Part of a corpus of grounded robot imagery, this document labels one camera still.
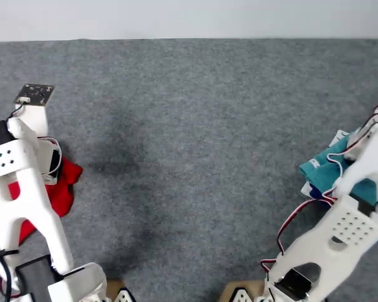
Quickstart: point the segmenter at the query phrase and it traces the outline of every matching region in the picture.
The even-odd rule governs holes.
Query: fabric
[[[340,170],[338,164],[328,162],[326,156],[329,153],[344,151],[347,147],[348,137],[341,139],[338,143],[314,156],[312,160],[300,165],[300,171],[311,186],[309,194],[312,198],[322,198],[322,193],[330,189],[339,177]],[[344,171],[347,170],[349,164],[342,156],[335,156],[333,158],[341,164]],[[371,205],[375,205],[377,201],[376,186],[370,179],[364,179],[356,184],[352,193],[366,200]]]
[[[83,168],[63,157],[62,172],[57,180],[57,184],[54,186],[45,186],[50,204],[60,217],[68,214],[71,209],[74,198],[71,186],[78,181],[82,172]],[[13,199],[16,199],[20,195],[20,187],[17,182],[10,184],[9,190]],[[23,243],[33,231],[35,231],[35,227],[32,223],[28,220],[24,221],[21,226],[20,244]]]

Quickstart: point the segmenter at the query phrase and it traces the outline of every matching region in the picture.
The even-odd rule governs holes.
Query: wooden base
[[[124,288],[125,284],[122,280],[108,280],[108,287],[106,289],[106,296],[115,300],[118,292],[121,288]],[[246,288],[250,298],[255,299],[263,294],[265,283],[260,280],[252,281],[233,281],[226,285],[224,291],[221,294],[219,302],[229,302],[232,293],[236,288]]]
[[[255,299],[263,294],[263,289],[265,288],[265,283],[259,280],[252,281],[233,281],[227,284],[224,291],[221,294],[219,302],[229,302],[232,293],[236,288],[246,288],[249,297]]]
[[[107,280],[107,282],[108,287],[106,288],[106,296],[114,301],[119,290],[125,287],[125,283],[123,283],[122,280]]]

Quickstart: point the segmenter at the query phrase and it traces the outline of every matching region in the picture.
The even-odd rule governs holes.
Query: white plastic bracket
[[[16,104],[15,109],[18,109],[20,106],[20,104]],[[45,106],[25,104],[16,112],[15,116],[27,124],[38,137],[46,137],[48,135],[49,126]]]
[[[117,297],[115,298],[115,302],[134,302],[133,298],[131,297],[130,293],[126,289],[121,289],[118,293]]]

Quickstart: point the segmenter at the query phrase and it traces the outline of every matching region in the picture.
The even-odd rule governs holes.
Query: gray carpet
[[[263,278],[305,199],[297,166],[378,102],[378,40],[0,43],[0,118],[26,82],[57,86],[50,134],[84,167],[62,219],[76,264],[138,302],[209,302]],[[319,216],[297,217],[287,246]],[[37,234],[22,247],[46,251]],[[378,245],[330,298],[378,301]]]

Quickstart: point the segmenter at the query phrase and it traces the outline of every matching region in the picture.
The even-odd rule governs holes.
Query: red cloth
[[[45,186],[50,203],[60,217],[63,217],[70,211],[74,198],[70,188],[78,181],[79,176],[83,172],[83,168],[73,164],[64,157],[62,158],[62,161],[63,168],[61,175],[57,180],[57,184],[54,186]],[[10,184],[9,189],[13,199],[16,199],[20,195],[18,182]],[[33,231],[35,231],[35,227],[28,220],[24,221],[21,226],[20,244],[23,243]]]

